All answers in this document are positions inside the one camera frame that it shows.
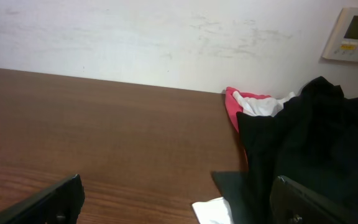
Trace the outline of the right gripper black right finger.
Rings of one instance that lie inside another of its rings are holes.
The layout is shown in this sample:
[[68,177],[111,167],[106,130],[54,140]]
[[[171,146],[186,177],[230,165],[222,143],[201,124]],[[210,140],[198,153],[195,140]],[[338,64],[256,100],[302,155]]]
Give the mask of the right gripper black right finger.
[[358,212],[281,175],[270,192],[271,222],[276,224],[354,224]]

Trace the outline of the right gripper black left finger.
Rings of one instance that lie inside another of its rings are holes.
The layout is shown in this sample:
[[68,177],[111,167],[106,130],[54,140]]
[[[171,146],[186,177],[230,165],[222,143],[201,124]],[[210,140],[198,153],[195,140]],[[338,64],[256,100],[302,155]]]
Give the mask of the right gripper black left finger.
[[0,224],[76,224],[85,202],[78,174],[69,176],[0,212]]

